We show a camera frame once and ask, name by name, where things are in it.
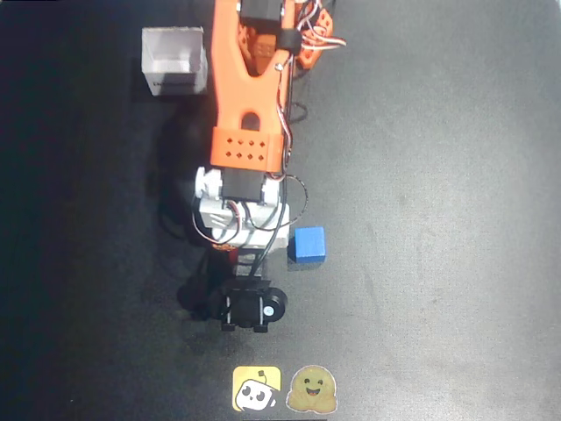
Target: screw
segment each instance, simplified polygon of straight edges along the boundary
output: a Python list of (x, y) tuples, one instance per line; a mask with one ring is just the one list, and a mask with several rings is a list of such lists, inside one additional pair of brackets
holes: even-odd
[(272, 315), (274, 315), (274, 308), (270, 305), (267, 305), (267, 307), (263, 309), (263, 314), (265, 314), (268, 318), (271, 317)]

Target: cartoon robot sticker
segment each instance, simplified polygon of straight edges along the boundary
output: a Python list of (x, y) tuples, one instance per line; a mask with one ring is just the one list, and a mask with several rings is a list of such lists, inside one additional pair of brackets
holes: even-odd
[(320, 366), (306, 366), (292, 378), (287, 407), (297, 412), (331, 414), (337, 410), (337, 387), (331, 372)]
[(262, 411), (277, 403), (281, 390), (281, 371), (277, 367), (238, 367), (233, 380), (234, 410)]

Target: hugging face emoji sticker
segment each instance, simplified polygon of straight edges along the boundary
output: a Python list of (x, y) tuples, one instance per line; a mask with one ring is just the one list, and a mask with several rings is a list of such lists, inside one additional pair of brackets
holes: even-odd
[(320, 366), (300, 369), (292, 379), (287, 407), (298, 412), (331, 414), (337, 410), (335, 379), (330, 371)]

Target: hole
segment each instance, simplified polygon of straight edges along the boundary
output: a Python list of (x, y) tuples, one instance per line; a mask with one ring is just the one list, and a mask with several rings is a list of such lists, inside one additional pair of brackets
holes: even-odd
[(254, 112), (248, 112), (242, 118), (242, 130), (258, 131), (260, 127), (261, 121), (259, 120), (259, 116)]

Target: orange bracket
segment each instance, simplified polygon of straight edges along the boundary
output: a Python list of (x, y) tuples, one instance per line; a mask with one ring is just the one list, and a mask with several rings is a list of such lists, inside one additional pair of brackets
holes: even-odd
[[(288, 51), (277, 50), (262, 75), (248, 74), (239, 45), (238, 0), (216, 0), (212, 34), (212, 67), (217, 95), (218, 120), (213, 131), (210, 163), (216, 167), (242, 168), (277, 173), (281, 171), (284, 132), (277, 114), (287, 101)], [(285, 2), (282, 27), (294, 28), (295, 2)], [(259, 118), (259, 129), (243, 130), (248, 114)]]
[[(326, 37), (330, 37), (333, 35), (333, 19), (331, 18), (329, 12), (327, 12), (325, 9), (323, 9), (319, 14), (319, 19), (316, 22), (316, 26), (321, 26), (325, 30)], [(314, 45), (316, 46), (324, 45), (323, 41), (317, 39), (310, 29), (304, 31), (303, 35), (313, 39), (315, 41)], [(322, 56), (322, 53), (322, 50), (309, 50), (303, 48), (300, 51), (300, 55), (298, 56), (298, 61), (303, 68), (305, 68), (306, 70), (310, 70), (316, 65), (317, 61)]]

